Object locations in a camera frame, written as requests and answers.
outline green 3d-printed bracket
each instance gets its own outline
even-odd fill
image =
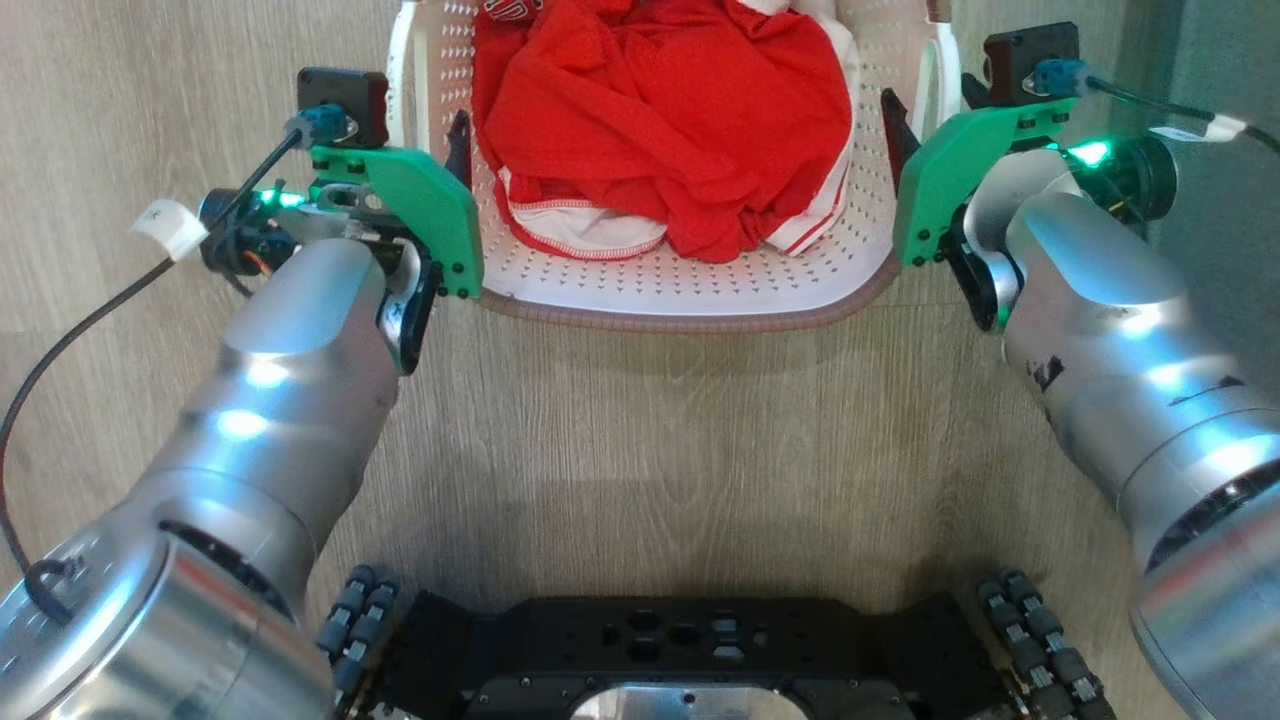
[[[480,217],[471,192],[421,150],[312,147],[316,177],[367,184],[440,263],[440,288],[480,297],[484,256]]]
[[[984,108],[954,115],[902,168],[893,219],[893,251],[904,265],[938,256],[938,240],[951,229],[982,178],[1015,142],[1052,137],[1062,129],[1075,99],[1021,108]]]

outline mounting hole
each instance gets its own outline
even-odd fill
[[[694,647],[695,644],[703,642],[703,633],[698,629],[698,625],[692,623],[681,623],[667,633],[671,642],[681,647]]]
[[[746,653],[742,652],[742,648],[737,647],[737,643],[721,643],[716,646],[716,651],[712,652],[712,656],[717,660],[741,662],[742,659],[746,657]]]
[[[732,610],[717,610],[712,614],[712,630],[721,635],[737,632],[737,615]]]
[[[657,662],[662,657],[662,648],[653,638],[636,638],[627,646],[627,657],[636,662]]]
[[[637,633],[652,633],[662,625],[662,619],[653,610],[632,610],[627,616],[627,625]]]

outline dark gray wall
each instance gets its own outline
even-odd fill
[[[1275,0],[1187,0],[1171,99],[1280,135],[1277,37]],[[1174,151],[1179,199],[1153,241],[1187,273],[1201,318],[1280,397],[1280,158],[1247,137]]]

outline white cable label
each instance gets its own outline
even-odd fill
[[[1244,132],[1244,128],[1249,127],[1235,118],[1229,118],[1226,115],[1213,115],[1213,122],[1208,124],[1208,129],[1204,131],[1204,140],[1208,142],[1230,142],[1235,140],[1235,136]]]
[[[1170,127],[1151,128],[1151,132],[1175,142],[1231,142],[1248,127],[1248,123],[1235,118],[1213,115],[1213,122],[1204,128],[1204,135]]]
[[[173,200],[156,200],[147,205],[129,229],[159,242],[175,263],[209,237],[200,218]]]

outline metal cylinder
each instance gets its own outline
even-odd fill
[[[1088,200],[1028,200],[1007,241],[1025,284],[1006,359],[1133,533],[1143,652],[1197,720],[1275,717],[1280,406],[1172,265]]]
[[[1280,409],[1196,320],[1172,264],[1088,200],[1028,200],[1007,242],[1024,288],[1006,360],[1120,511],[1144,571],[1179,518],[1280,457]]]
[[[385,275],[358,242],[289,259],[228,328],[218,365],[114,512],[242,555],[296,616],[396,402]]]
[[[170,533],[105,519],[50,553],[65,626],[0,605],[0,720],[328,717],[324,656],[261,596]]]

